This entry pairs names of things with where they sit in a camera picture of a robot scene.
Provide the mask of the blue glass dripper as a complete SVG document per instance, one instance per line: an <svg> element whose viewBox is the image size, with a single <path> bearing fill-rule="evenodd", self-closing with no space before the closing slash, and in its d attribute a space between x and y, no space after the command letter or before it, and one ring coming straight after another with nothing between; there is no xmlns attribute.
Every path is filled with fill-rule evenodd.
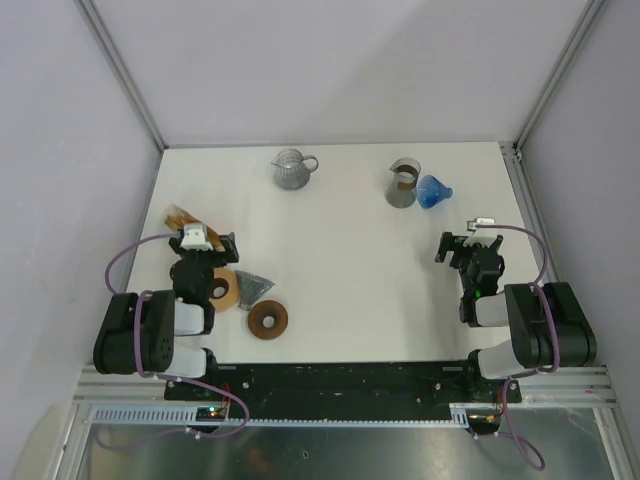
<svg viewBox="0 0 640 480"><path fill-rule="evenodd" d="M453 196L453 189L433 175L426 175L417 186L417 201L423 209L431 209Z"/></svg>

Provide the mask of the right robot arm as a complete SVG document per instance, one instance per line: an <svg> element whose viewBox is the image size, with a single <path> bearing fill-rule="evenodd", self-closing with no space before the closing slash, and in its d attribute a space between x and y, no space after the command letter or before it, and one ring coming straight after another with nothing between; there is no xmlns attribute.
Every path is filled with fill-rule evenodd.
<svg viewBox="0 0 640 480"><path fill-rule="evenodd" d="M461 376L463 393L484 401L497 380L553 373L561 367L590 366L597 354L595 334L569 283L538 279L499 286L506 270L500 254L504 237L441 234L434 261L459 274L461 322L475 329L508 329L509 338L469 354L473 369Z"/></svg>

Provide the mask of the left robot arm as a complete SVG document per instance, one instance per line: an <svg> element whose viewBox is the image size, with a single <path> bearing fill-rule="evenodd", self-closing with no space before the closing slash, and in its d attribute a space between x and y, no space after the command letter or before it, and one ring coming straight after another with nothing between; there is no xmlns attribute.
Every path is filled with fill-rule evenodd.
<svg viewBox="0 0 640 480"><path fill-rule="evenodd" d="M178 256L169 269L172 287L140 293L116 291L111 283L114 264L139 246L160 239ZM213 330L215 307L210 297L215 290L215 270L239 261L235 234L221 235L219 241L215 246L205 238L204 226L192 223L176 233L142 238L109 261L104 281L112 297L93 348L93 364L99 373L186 378L187 389L202 400L219 392L221 376L208 367L213 354L176 343L178 337Z"/></svg>

